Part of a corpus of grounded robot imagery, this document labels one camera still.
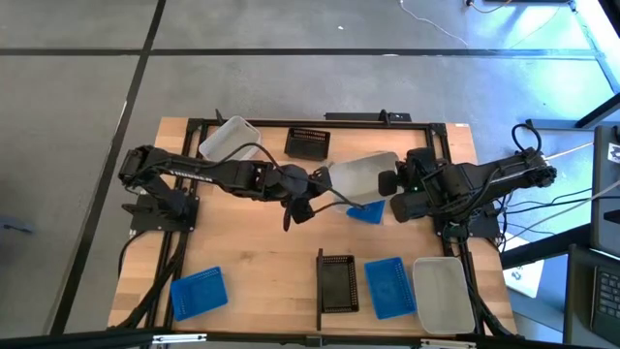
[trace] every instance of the gray floor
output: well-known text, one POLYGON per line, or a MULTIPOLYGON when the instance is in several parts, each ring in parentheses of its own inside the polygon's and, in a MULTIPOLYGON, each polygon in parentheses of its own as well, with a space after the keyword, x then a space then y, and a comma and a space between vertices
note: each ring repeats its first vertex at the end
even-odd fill
MULTIPOLYGON (((405 4, 461 36, 471 48, 510 48, 552 16, 515 48, 588 48, 566 6, 556 14, 554 5, 514 5, 485 16, 459 2, 405 4)), ((53 5, 0 0, 0 48, 141 48, 155 5, 155 0, 63 0, 53 5)), ((155 47, 462 45, 407 16, 396 1, 177 0, 166 6, 155 47)), ((36 228, 31 236, 0 232, 0 337, 46 330, 136 62, 136 57, 0 58, 0 212, 36 228)), ((219 108, 225 115, 248 118, 320 118, 326 111, 385 108, 410 112, 416 121, 469 123, 483 162, 513 151, 509 134, 514 123, 528 117, 581 117, 611 95, 594 60, 151 57, 121 154, 152 143, 162 116, 212 117, 219 108)), ((591 139, 589 133, 545 132, 543 151, 551 154, 591 139)), ((519 192, 513 201, 550 200, 590 186, 591 149, 554 165, 560 175, 553 187, 519 192)), ((131 200, 113 179, 70 332, 99 330, 107 323, 117 256, 130 220, 120 205, 131 200)), ((526 224, 548 213, 535 211, 511 222, 526 224)), ((584 207, 538 228, 561 232, 588 217, 584 207)))

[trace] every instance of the white plastic container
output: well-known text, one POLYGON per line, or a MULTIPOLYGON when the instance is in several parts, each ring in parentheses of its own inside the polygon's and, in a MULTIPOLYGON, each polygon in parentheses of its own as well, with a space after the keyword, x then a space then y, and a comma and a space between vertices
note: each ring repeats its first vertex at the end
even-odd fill
MULTIPOLYGON (((347 199, 366 205, 387 197, 379 194, 378 177, 383 171, 396 170, 398 155, 393 151, 378 152, 350 162, 337 163, 329 168, 332 187, 347 199)), ((334 195, 334 201, 342 201, 334 195)), ((348 206, 337 206, 346 210, 348 206)))
POLYGON ((475 322, 463 265, 453 257, 418 258, 414 293, 422 327, 432 334, 470 333, 475 322))
MULTIPOLYGON (((199 146, 202 156, 210 161, 220 161, 245 143, 261 143, 261 132, 241 116, 233 116, 220 126, 199 146)), ((259 149, 247 146, 230 160, 249 160, 259 149)))

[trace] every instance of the wooden table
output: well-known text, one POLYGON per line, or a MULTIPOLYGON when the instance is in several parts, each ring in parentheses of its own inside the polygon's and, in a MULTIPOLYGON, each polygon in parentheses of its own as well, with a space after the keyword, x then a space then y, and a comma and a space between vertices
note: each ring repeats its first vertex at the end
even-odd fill
MULTIPOLYGON (((187 118, 163 118, 155 146, 180 153, 187 118)), ((471 131, 465 124, 447 124, 454 163, 476 163, 471 131)), ((377 150, 395 151, 426 146, 422 132, 411 130, 326 129, 331 132, 328 161, 349 161, 377 150)), ((311 161, 284 154, 286 127, 260 128, 263 145, 281 164, 296 163, 309 172, 319 167, 311 161)), ((255 159, 266 160, 257 153, 255 159)), ((418 316, 378 320, 375 316, 363 265, 400 256, 407 272, 415 259, 443 256, 430 218, 397 223, 389 209, 383 225, 355 221, 328 209, 302 225, 282 230, 279 203, 239 199, 218 187, 201 183, 197 227, 190 234, 183 276, 215 266, 224 273, 229 303, 201 316, 174 322, 178 331, 224 333, 317 333, 316 265, 319 248, 324 254, 356 257, 359 312, 324 314, 321 334, 428 336, 418 316)), ((329 194, 312 202, 314 208, 331 202, 329 194)), ((108 323, 126 318, 150 287, 162 243, 161 233, 147 233, 127 250, 108 323)), ((515 324, 499 255, 481 238, 469 239, 480 295, 503 325, 515 333, 515 324)), ((156 325, 163 324, 168 288, 162 293, 156 325)))

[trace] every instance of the floor stripe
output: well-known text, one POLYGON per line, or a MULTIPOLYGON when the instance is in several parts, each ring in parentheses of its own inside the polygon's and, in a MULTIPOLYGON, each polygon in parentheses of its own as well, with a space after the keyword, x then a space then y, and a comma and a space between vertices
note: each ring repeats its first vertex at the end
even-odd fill
POLYGON ((503 57, 593 60, 591 49, 463 49, 463 48, 154 48, 151 56, 281 56, 281 55, 357 55, 426 57, 503 57))
POLYGON ((136 98, 138 97, 138 91, 140 90, 140 84, 142 82, 142 77, 144 76, 144 70, 146 69, 146 63, 148 61, 148 52, 153 47, 153 41, 155 40, 155 35, 157 34, 157 29, 159 28, 165 7, 166 0, 159 0, 157 2, 155 14, 153 15, 148 34, 139 57, 138 65, 136 71, 134 72, 134 77, 132 78, 129 92, 127 93, 125 107, 123 108, 123 112, 118 120, 118 126, 114 137, 112 138, 108 156, 106 157, 99 180, 97 181, 95 193, 92 201, 90 202, 90 207, 87 210, 88 213, 84 218, 84 222, 79 233, 75 257, 71 265, 71 270, 66 278, 66 282, 64 283, 65 287, 64 290, 62 290, 62 297, 60 298, 58 308, 55 311, 55 316, 49 332, 50 334, 62 334, 65 331, 67 321, 69 320, 71 308, 76 298, 76 293, 78 292, 79 281, 81 280, 81 276, 84 272, 86 261, 88 259, 88 253, 90 252, 90 247, 92 246, 95 238, 99 218, 101 217, 104 202, 106 201, 106 196, 108 195, 109 184, 113 176, 116 160, 118 158, 118 154, 120 153, 123 140, 125 139, 127 126, 129 125, 134 104, 136 103, 136 98))
POLYGON ((141 53, 141 48, 0 48, 0 56, 109 57, 141 53))

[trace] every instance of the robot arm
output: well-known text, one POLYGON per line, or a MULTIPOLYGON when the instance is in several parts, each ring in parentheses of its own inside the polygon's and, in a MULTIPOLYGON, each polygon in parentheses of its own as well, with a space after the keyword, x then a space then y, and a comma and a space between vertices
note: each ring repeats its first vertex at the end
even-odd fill
POLYGON ((405 162, 396 166, 397 173, 380 174, 379 187, 384 196, 394 194, 397 186, 405 189, 390 200, 401 223, 433 215, 461 224, 474 210, 514 189, 546 187, 556 176, 556 170, 533 148, 479 166, 442 164, 432 149, 420 148, 408 151, 405 162))
MULTIPOLYGON (((314 216, 309 201, 331 187, 327 168, 319 168, 308 174, 301 167, 286 165, 277 167, 265 161, 228 160, 211 162, 177 154, 150 145, 129 150, 118 177, 125 187, 141 187, 156 202, 151 207, 157 215, 168 219, 180 219, 190 214, 186 193, 173 190, 160 175, 195 179, 215 184, 227 193, 239 198, 263 202, 280 202, 285 211, 285 230, 290 218, 295 223, 305 222, 314 216)), ((130 213, 149 209, 124 205, 130 213)))

